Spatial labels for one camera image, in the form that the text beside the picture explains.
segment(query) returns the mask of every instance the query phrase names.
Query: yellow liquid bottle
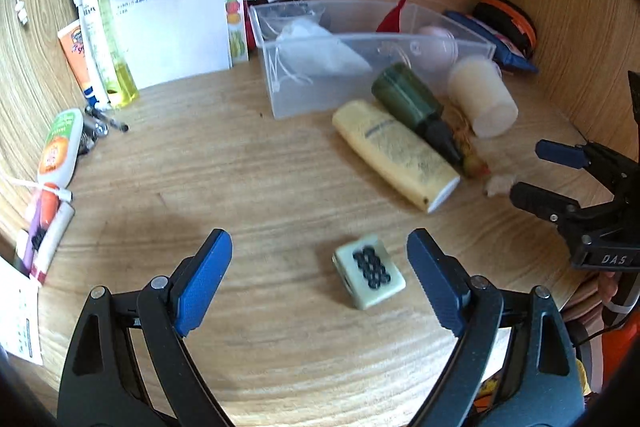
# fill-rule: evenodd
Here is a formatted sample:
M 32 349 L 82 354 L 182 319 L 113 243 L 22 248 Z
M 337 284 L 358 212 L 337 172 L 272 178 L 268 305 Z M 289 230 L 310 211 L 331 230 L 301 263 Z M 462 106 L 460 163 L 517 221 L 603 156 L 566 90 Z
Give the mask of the yellow liquid bottle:
M 109 0 L 82 0 L 87 37 L 100 79 L 114 108 L 139 97 L 127 61 L 118 48 Z

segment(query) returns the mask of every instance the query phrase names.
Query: beige cylindrical container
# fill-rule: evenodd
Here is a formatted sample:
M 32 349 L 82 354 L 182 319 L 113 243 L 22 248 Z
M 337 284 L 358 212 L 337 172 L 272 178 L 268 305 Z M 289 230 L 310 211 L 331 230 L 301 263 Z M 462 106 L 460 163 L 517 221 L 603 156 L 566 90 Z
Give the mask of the beige cylindrical container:
M 332 121 L 353 150 L 421 210 L 433 212 L 460 181 L 417 134 L 364 100 L 343 105 Z
M 518 106 L 498 66 L 485 57 L 460 60 L 449 73 L 449 98 L 459 105 L 479 138 L 493 138 L 513 125 Z

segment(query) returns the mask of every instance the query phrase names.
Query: wooden desk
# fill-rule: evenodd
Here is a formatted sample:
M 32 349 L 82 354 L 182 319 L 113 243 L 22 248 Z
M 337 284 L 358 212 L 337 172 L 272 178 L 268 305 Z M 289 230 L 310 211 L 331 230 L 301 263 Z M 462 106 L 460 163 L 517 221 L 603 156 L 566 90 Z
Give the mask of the wooden desk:
M 480 144 L 494 171 L 590 203 L 597 195 L 588 175 L 534 158 L 540 137 L 576 143 L 578 133 L 526 80 L 509 84 L 521 111 L 516 127 Z M 128 134 L 112 132 L 79 161 L 76 217 L 40 293 L 40 374 L 55 387 L 93 286 L 140 289 L 170 274 L 216 227 L 230 232 L 233 261 L 186 344 L 240 426 L 411 419 L 454 345 L 406 261 L 414 228 L 427 227 L 469 273 L 498 287 L 544 284 L 562 304 L 582 279 L 551 224 L 506 198 L 485 198 L 481 184 L 464 182 L 427 216 L 349 149 L 329 114 L 274 121 L 258 60 L 144 90 L 122 119 Z M 331 256 L 369 232 L 382 238 L 407 287 L 361 312 Z M 166 410 L 141 339 L 150 395 Z

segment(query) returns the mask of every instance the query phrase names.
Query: white and orange bottle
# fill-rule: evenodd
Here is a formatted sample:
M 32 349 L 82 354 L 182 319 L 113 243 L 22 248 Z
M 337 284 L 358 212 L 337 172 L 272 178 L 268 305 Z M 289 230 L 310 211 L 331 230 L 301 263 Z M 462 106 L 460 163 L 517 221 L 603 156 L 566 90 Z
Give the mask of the white and orange bottle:
M 42 150 L 38 183 L 50 188 L 66 188 L 76 168 L 82 125 L 82 112 L 77 108 L 67 109 L 57 115 Z M 43 190 L 40 225 L 44 230 L 49 228 L 59 204 L 57 195 Z

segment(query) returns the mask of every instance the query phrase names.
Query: transparent storage box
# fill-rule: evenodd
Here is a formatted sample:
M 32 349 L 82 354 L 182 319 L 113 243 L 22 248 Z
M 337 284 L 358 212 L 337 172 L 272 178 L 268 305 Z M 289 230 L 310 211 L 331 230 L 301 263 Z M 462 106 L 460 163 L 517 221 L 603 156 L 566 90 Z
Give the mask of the transparent storage box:
M 469 55 L 493 58 L 495 46 L 445 16 L 415 4 L 401 11 L 399 34 L 376 33 L 396 5 L 379 1 L 314 0 L 255 6 L 249 17 L 276 119 L 372 99 L 371 84 L 387 67 L 407 63 L 436 94 Z M 438 26 L 441 36 L 422 35 Z

